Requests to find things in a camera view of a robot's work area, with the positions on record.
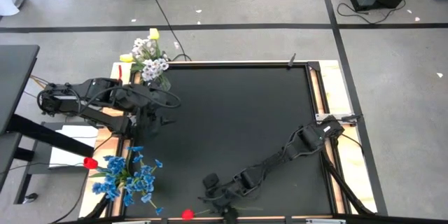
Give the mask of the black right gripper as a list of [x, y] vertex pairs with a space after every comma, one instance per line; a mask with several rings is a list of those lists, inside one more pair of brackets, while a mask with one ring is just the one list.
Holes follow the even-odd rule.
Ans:
[[205, 196], [198, 197], [203, 202], [210, 202], [213, 212], [219, 213], [225, 223], [237, 223], [239, 212], [232, 206], [236, 199], [247, 196], [254, 190], [254, 183], [244, 176], [235, 176], [230, 182], [222, 184], [217, 174], [209, 174], [203, 179]]

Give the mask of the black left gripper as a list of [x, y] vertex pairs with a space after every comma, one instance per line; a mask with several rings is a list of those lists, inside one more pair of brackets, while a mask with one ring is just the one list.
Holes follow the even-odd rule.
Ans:
[[175, 123], [175, 120], [161, 118], [157, 111], [149, 106], [139, 108], [136, 112], [135, 136], [142, 141], [152, 141], [161, 126]]

